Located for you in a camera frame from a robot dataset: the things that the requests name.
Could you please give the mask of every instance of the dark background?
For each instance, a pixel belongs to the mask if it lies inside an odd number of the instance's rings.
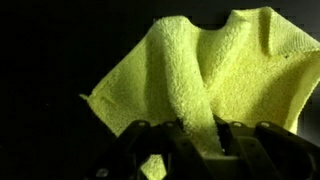
[[[10,1],[1,5],[0,179],[80,179],[107,148],[89,95],[151,27],[188,16],[222,27],[232,9],[270,6],[320,40],[320,1]],[[320,90],[306,104],[299,136],[320,145]]]

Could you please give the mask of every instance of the yellow towel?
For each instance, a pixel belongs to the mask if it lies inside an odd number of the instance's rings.
[[[223,158],[213,114],[296,134],[319,78],[320,43],[262,7],[233,10],[219,30],[184,16],[158,20],[85,98],[117,136],[137,119],[154,126],[178,117],[203,157]],[[159,156],[142,167],[156,180],[163,168]]]

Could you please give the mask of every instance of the towel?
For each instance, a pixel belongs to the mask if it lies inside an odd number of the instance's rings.
[[[232,10],[218,30],[182,15],[157,20],[141,41],[83,96],[119,136],[134,120],[179,118],[203,158],[225,158],[213,114],[254,127],[271,121],[296,134],[320,79],[320,43],[270,7]],[[148,179],[165,169],[153,155]]]

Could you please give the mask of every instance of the black background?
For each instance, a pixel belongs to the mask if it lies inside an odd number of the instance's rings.
[[[1,6],[0,179],[80,179],[108,146],[89,95],[151,27],[188,16],[222,27],[232,9],[270,6],[320,40],[320,1],[10,1]],[[299,136],[320,145],[320,93],[299,121]]]

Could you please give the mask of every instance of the metal part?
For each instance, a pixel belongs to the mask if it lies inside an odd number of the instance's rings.
[[[147,180],[140,167],[161,154],[167,176],[177,179],[319,179],[320,150],[268,121],[255,128],[214,117],[224,159],[203,159],[177,119],[151,127],[134,121],[87,173],[88,180]]]
[[[101,168],[97,171],[96,177],[103,178],[103,177],[107,177],[108,174],[109,174],[109,170],[107,168]]]

